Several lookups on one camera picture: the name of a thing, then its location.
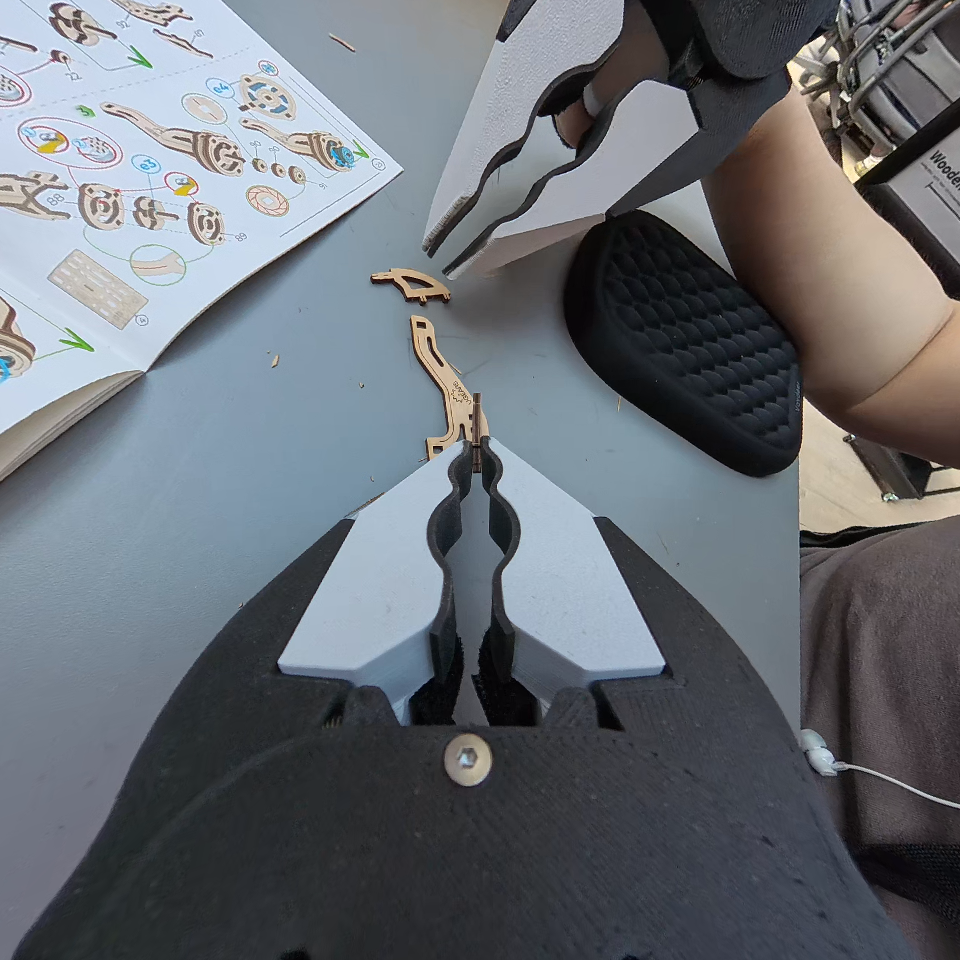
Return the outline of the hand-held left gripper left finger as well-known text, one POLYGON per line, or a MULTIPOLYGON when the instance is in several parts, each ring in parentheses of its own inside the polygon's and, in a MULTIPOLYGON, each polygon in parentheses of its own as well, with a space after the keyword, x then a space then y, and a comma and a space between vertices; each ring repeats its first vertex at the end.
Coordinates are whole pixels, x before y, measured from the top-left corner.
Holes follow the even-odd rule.
POLYGON ((447 556, 473 466, 470 443, 456 441, 347 523, 281 673, 377 688, 401 725, 415 723, 415 696, 450 678, 457 655, 447 556))

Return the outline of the black textured wrist rest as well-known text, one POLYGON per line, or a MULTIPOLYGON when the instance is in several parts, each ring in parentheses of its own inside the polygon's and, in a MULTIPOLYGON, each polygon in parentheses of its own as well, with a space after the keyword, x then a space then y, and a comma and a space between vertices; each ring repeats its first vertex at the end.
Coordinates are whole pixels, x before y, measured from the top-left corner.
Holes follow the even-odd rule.
POLYGON ((574 346, 625 402, 738 474, 779 474, 802 444, 802 378, 782 326, 673 226, 635 210, 594 225, 562 297, 574 346))

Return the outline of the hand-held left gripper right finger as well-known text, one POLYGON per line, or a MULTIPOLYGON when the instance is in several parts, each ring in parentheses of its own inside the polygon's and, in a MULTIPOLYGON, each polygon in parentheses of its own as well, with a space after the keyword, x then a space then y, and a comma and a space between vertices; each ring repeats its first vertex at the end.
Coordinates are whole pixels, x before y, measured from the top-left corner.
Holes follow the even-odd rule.
POLYGON ((492 726, 534 726, 566 689, 661 676, 666 660, 597 516, 494 438, 480 444, 502 552, 478 654, 492 726))

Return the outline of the white illustrated instruction booklet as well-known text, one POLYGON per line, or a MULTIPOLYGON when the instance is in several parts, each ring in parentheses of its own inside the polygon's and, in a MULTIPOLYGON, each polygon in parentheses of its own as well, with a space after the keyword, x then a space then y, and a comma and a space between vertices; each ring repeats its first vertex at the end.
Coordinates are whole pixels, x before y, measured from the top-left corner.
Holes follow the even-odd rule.
POLYGON ((2 2, 1 477, 402 167, 224 2, 2 2))

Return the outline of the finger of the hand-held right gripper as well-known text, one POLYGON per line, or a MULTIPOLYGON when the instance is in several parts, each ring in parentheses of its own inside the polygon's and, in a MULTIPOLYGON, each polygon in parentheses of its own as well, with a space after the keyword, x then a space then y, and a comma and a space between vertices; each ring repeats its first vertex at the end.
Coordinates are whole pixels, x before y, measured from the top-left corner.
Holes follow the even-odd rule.
POLYGON ((581 152, 545 174, 447 266, 487 275, 603 222, 608 211, 700 130, 687 91, 645 79, 597 118, 581 152))
POLYGON ((431 203, 422 241, 429 258, 522 150, 551 95, 613 51, 624 17, 622 1, 510 2, 431 203))

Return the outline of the person's right hand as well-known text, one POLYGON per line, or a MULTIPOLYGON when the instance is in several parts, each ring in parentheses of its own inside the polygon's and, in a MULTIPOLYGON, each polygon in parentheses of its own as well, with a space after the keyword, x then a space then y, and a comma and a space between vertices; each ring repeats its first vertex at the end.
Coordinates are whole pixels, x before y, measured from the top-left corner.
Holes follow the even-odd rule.
POLYGON ((642 2, 625 2, 622 29, 612 52, 579 99, 553 116, 559 139, 566 147, 578 149, 607 105, 640 82, 665 82, 668 70, 666 48, 642 2))

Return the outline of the person's right forearm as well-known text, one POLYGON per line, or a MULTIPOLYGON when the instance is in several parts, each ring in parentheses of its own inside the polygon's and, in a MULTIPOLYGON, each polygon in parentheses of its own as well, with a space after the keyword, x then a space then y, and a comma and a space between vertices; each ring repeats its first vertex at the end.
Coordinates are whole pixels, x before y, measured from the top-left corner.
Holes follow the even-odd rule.
POLYGON ((958 302, 858 195, 799 91, 702 184, 734 275, 798 352, 809 402, 849 433, 958 468, 958 302))

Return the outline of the black table foot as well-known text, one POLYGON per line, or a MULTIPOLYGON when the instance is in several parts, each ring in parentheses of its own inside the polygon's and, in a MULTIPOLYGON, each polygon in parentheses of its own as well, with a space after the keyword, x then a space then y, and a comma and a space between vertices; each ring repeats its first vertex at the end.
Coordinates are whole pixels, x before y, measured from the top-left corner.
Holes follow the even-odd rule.
POLYGON ((865 438, 846 434, 844 443, 879 488, 883 501, 924 500, 959 493, 959 486, 930 486, 932 478, 952 467, 894 450, 865 438))

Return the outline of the long wooden bracket part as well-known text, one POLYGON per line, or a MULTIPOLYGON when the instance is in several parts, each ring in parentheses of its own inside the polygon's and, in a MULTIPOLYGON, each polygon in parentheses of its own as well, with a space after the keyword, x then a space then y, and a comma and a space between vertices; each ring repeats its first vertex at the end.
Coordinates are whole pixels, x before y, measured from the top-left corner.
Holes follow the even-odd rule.
POLYGON ((427 460, 432 461, 457 442, 471 442, 473 394, 440 353, 436 332, 429 319, 414 315, 410 318, 410 327, 414 354, 440 391, 446 421, 446 432, 442 436, 426 438, 427 460))

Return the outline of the black box with white label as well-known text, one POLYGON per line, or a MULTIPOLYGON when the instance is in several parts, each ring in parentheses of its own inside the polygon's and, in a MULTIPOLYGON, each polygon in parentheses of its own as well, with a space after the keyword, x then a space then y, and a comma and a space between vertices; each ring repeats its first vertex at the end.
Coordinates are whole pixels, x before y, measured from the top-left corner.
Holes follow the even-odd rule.
POLYGON ((959 299, 959 102, 952 103, 856 182, 959 299))

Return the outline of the person's leg in grey trousers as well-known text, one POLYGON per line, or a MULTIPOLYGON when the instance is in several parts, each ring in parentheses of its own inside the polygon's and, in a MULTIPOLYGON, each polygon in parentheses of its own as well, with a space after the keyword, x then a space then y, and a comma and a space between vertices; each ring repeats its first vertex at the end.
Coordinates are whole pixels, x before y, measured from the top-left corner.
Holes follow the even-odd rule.
MULTIPOLYGON (((959 518, 799 546, 800 719, 834 757, 958 803, 959 518)), ((958 810, 858 771, 819 779, 920 958, 958 958, 958 810)))

